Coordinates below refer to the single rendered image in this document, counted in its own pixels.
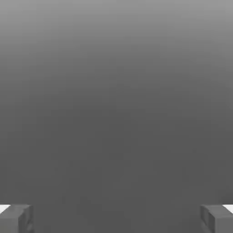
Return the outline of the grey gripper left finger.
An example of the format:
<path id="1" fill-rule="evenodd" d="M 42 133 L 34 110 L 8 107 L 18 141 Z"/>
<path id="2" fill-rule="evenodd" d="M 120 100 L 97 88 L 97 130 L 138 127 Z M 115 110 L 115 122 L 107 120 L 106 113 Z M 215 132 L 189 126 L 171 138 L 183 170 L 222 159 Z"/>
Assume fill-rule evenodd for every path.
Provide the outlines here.
<path id="1" fill-rule="evenodd" d="M 0 233 L 34 233 L 34 207 L 0 204 Z"/>

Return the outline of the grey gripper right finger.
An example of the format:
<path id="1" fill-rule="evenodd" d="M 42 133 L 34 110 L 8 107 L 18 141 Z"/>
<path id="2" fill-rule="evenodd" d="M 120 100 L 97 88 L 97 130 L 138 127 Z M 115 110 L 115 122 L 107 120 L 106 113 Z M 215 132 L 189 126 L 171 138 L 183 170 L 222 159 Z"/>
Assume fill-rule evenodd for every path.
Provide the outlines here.
<path id="1" fill-rule="evenodd" d="M 201 205 L 203 233 L 233 233 L 233 204 Z"/>

